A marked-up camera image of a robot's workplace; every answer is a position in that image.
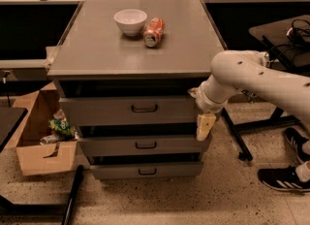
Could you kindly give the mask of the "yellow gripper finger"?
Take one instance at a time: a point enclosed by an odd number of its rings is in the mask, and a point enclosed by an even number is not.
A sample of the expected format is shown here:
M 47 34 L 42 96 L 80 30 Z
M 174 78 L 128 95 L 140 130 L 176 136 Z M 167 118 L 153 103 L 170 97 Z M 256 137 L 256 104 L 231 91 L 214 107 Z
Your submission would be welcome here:
M 197 140 L 204 141 L 216 120 L 212 113 L 199 114 L 197 117 Z

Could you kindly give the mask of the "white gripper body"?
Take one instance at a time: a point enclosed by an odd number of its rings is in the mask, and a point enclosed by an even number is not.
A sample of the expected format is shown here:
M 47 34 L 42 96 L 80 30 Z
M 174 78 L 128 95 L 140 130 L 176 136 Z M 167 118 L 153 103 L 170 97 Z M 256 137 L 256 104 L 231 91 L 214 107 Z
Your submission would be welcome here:
M 207 96 L 209 84 L 203 81 L 199 87 L 193 87 L 188 90 L 188 94 L 196 100 L 197 107 L 203 113 L 219 113 L 227 102 L 216 103 Z

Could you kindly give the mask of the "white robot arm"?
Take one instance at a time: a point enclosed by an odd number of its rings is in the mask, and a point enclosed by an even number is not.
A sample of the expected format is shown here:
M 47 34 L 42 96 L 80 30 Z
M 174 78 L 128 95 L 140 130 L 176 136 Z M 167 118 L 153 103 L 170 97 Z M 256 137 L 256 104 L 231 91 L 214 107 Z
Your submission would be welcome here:
M 302 122 L 310 123 L 310 78 L 266 67 L 264 52 L 225 50 L 211 61 L 210 77 L 188 90 L 202 114 L 197 118 L 197 139 L 204 141 L 215 114 L 242 90 L 257 94 Z

